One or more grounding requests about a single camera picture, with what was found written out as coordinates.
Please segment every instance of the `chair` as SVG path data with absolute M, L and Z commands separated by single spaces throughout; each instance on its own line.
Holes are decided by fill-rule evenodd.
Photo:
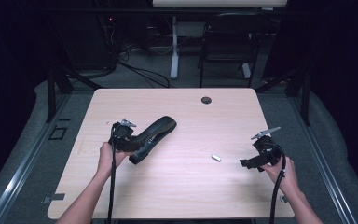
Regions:
M 251 87 L 260 42 L 269 29 L 269 19 L 256 13 L 221 13 L 212 16 L 204 26 L 200 51 L 200 87 L 204 64 L 251 64 L 247 87 Z

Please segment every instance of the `forearm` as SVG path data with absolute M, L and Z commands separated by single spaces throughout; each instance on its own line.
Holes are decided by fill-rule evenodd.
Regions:
M 106 177 L 95 175 L 83 192 L 69 206 L 57 223 L 87 223 L 90 224 L 92 214 L 106 182 Z
M 295 213 L 296 220 L 299 224 L 322 223 L 322 221 L 310 207 L 305 194 L 300 189 L 294 189 L 285 193 L 285 195 Z

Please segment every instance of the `gray floor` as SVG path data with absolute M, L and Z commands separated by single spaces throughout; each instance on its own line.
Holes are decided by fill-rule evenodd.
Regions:
M 175 88 L 198 87 L 198 47 L 187 41 L 180 48 L 179 78 L 170 80 Z M 253 87 L 263 84 L 260 76 L 271 41 L 272 38 L 261 51 Z M 159 53 L 133 50 L 126 63 L 169 77 L 171 52 L 161 54 L 167 49 L 156 50 Z M 0 174 L 0 223 L 54 222 L 47 217 L 48 203 L 42 201 L 55 192 L 93 93 L 83 83 L 71 81 L 75 91 L 71 95 L 58 92 L 58 114 L 48 124 L 45 123 L 48 117 L 46 82 L 35 89 L 37 102 L 33 114 Z M 93 81 L 106 88 L 152 88 L 143 77 L 121 65 L 112 74 Z M 258 94 L 268 126 L 282 127 L 272 136 L 295 161 L 299 184 L 324 223 L 358 223 L 358 180 L 346 160 L 345 142 L 336 123 L 318 97 L 312 94 L 311 125 L 306 127 L 298 116 L 297 98 L 286 98 L 283 87 L 284 83 Z M 55 128 L 65 130 L 61 140 L 52 140 L 57 137 L 54 134 L 58 134 L 57 130 L 54 132 Z M 256 221 L 269 222 L 267 218 Z M 208 222 L 231 223 L 235 220 Z M 296 220 L 293 217 L 276 218 L 276 223 L 296 223 Z

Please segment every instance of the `black cable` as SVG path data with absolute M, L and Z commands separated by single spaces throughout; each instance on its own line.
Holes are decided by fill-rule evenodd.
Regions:
M 159 74 L 159 73 L 156 73 L 156 72 L 153 72 L 153 71 L 149 71 L 149 70 L 145 70 L 145 69 L 142 69 L 142 68 L 136 68 L 136 67 L 133 67 L 131 65 L 128 65 L 126 63 L 123 63 L 123 62 L 118 62 L 119 64 L 121 64 L 122 66 L 130 69 L 132 72 L 138 74 L 139 76 L 143 77 L 152 87 L 153 85 L 149 82 L 149 81 L 152 81 L 162 87 L 165 87 L 165 88 L 170 88 L 170 87 L 173 87 L 173 85 L 171 85 L 171 82 L 165 77 L 163 76 L 162 74 Z M 152 77 L 151 75 L 147 74 L 147 73 L 150 73 L 152 75 L 157 75 L 158 77 L 161 77 L 164 79 L 165 82 L 161 81 L 161 80 L 158 80 L 157 78 L 155 77 Z
M 112 160 L 112 173 L 110 175 L 110 195 L 109 195 L 109 209 L 107 212 L 107 224 L 112 223 L 112 210 L 113 210 L 113 200 L 115 196 L 115 179 L 116 179 L 116 149 L 115 149 L 115 137 L 114 131 L 111 132 L 112 139 L 112 152 L 113 152 L 113 160 Z
M 284 178 L 284 172 L 285 172 L 285 169 L 286 169 L 286 157 L 285 157 L 285 155 L 283 153 L 283 150 L 279 146 L 275 146 L 275 147 L 277 147 L 280 150 L 280 152 L 282 153 L 282 155 L 281 155 L 282 168 L 281 168 L 281 171 L 278 174 L 277 180 L 275 182 L 275 187 L 274 187 L 274 190 L 272 192 L 271 210 L 270 210 L 270 213 L 269 213 L 269 223 L 270 224 L 274 223 L 274 219 L 275 219 L 275 204 L 276 204 L 276 200 L 277 200 L 278 189 L 279 189 L 279 186 L 281 184 L 282 178 Z

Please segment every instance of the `wooden table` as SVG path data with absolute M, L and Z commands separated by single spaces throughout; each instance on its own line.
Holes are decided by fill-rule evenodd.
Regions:
M 287 0 L 153 0 L 153 7 L 261 7 L 264 9 L 272 10 L 274 7 L 286 7 Z M 203 25 L 199 25 L 199 22 L 195 23 L 195 28 L 192 30 L 199 30 L 197 33 L 202 34 Z M 176 17 L 172 18 L 172 64 L 171 64 L 171 79 L 178 78 L 179 69 L 179 52 L 178 52 L 178 28 L 181 24 L 176 21 Z M 246 64 L 242 67 L 245 77 L 250 76 L 249 65 Z
M 65 197 L 52 201 L 48 216 L 58 218 L 90 182 L 113 123 L 129 120 L 137 135 L 163 116 L 176 120 L 175 130 L 141 163 L 124 160 L 117 169 L 114 219 L 269 217 L 271 180 L 239 162 L 258 155 L 250 138 L 268 128 L 252 89 L 97 90 L 56 190 Z M 109 189 L 110 180 L 94 218 L 107 217 Z M 277 201 L 276 217 L 293 215 Z
M 153 0 L 154 7 L 285 7 L 287 0 Z

